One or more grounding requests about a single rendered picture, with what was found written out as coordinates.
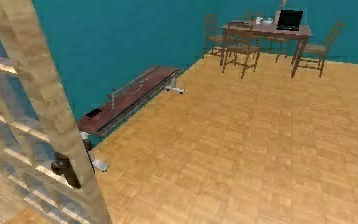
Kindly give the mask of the long brown side table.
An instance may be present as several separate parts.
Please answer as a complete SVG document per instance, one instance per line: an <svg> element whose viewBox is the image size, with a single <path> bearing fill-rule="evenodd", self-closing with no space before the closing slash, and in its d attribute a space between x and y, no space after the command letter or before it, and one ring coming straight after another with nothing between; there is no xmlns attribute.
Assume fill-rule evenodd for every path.
<svg viewBox="0 0 358 224"><path fill-rule="evenodd" d="M108 94L108 101L97 107L102 110L98 115L90 118L85 116L86 113L77 122L84 143L89 142L89 135L104 137L162 89L183 94L185 90L176 86L177 78L183 72L183 69L171 66L153 66L125 86L117 89L113 110L111 110L109 96L111 93Z"/></svg>

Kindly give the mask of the clear glass statue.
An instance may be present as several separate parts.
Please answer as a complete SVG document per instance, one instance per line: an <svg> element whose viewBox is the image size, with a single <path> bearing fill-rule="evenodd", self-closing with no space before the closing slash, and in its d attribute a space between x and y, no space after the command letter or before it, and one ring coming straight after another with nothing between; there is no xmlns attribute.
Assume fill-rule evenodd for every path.
<svg viewBox="0 0 358 224"><path fill-rule="evenodd" d="M114 106L115 106L115 95L116 95L116 93L117 93L117 89L112 89L112 92L109 95L110 99L111 99L111 110L113 110Z"/></svg>

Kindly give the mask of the brown wooden chair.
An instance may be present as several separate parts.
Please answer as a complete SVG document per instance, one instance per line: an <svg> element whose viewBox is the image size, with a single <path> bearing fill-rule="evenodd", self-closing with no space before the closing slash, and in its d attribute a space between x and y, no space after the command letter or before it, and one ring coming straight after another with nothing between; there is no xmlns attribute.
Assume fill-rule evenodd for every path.
<svg viewBox="0 0 358 224"><path fill-rule="evenodd" d="M206 54L220 56L223 35L218 31L217 15L206 14L204 17L205 42L202 50L202 57Z"/></svg>
<svg viewBox="0 0 358 224"><path fill-rule="evenodd" d="M243 19L245 21L256 21L257 17L262 17L262 16L264 16L263 12L246 11L244 13ZM273 50L273 44L274 43L279 44L279 48L277 50L277 56L276 56L275 62L278 62L279 57L281 55L283 55L285 58L288 57L288 52L289 52L289 50L291 48L291 41L290 40L287 40L286 38L283 38L283 37L274 37L274 36L260 37L260 36L255 36L254 37L255 45L259 46L261 40L267 40L267 41L270 42L268 52L271 52Z"/></svg>
<svg viewBox="0 0 358 224"><path fill-rule="evenodd" d="M319 71L319 77L322 77L327 55L343 28L344 24L341 21L337 21L321 44L308 44L306 41L298 41L291 64L294 64L296 61L305 62L304 65L298 64L298 67L316 69ZM318 59L306 59L303 57L304 53L315 54L318 56Z"/></svg>
<svg viewBox="0 0 358 224"><path fill-rule="evenodd" d="M251 24L228 22L224 41L226 55L222 61L222 72L225 72L226 66L230 63L242 67L240 78L243 78L245 72L250 68L256 71L261 48L254 45L254 42Z"/></svg>

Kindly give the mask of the small black remote control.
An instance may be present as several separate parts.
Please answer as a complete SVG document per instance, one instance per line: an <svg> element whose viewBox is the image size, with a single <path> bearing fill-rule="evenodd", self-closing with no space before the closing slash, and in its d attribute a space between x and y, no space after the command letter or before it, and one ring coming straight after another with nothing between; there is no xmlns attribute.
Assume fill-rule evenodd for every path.
<svg viewBox="0 0 358 224"><path fill-rule="evenodd" d="M95 117L96 115L98 115L102 110L100 108L96 108L96 109L93 109L92 111L90 111L89 113L87 113L85 116L87 117Z"/></svg>

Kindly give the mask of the brown wooden dining table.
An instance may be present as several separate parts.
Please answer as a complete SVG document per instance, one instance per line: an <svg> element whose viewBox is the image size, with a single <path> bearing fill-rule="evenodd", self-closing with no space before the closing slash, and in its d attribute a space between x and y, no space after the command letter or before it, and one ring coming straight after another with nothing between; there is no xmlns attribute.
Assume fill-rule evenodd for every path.
<svg viewBox="0 0 358 224"><path fill-rule="evenodd" d="M300 25L298 31L289 30L277 30L275 24L256 24L253 23L241 23L234 22L233 24L227 23L222 27L222 42L221 42L221 59L220 65L224 65L225 53L227 49L228 36L229 34L247 33L259 37L280 37L286 40L297 40L301 47L296 51L296 58L293 62L291 71L291 77L294 77L301 61L302 51L305 49L308 39L312 36L312 31L308 25Z"/></svg>

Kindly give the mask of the black laptop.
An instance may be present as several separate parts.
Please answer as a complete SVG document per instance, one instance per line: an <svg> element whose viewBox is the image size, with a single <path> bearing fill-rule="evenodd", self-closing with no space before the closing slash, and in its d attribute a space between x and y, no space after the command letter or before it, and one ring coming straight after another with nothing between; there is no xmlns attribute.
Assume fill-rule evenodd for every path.
<svg viewBox="0 0 358 224"><path fill-rule="evenodd" d="M282 10L277 23L277 30L298 31L303 17L301 10Z"/></svg>

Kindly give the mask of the wooden glass-paned room door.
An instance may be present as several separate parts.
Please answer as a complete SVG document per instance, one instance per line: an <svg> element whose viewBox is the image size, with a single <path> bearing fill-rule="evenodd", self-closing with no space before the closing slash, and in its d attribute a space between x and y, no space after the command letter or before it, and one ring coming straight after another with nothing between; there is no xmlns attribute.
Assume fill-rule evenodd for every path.
<svg viewBox="0 0 358 224"><path fill-rule="evenodd" d="M0 0L0 170L52 224L112 224L33 0ZM67 156L81 184L51 170Z"/></svg>

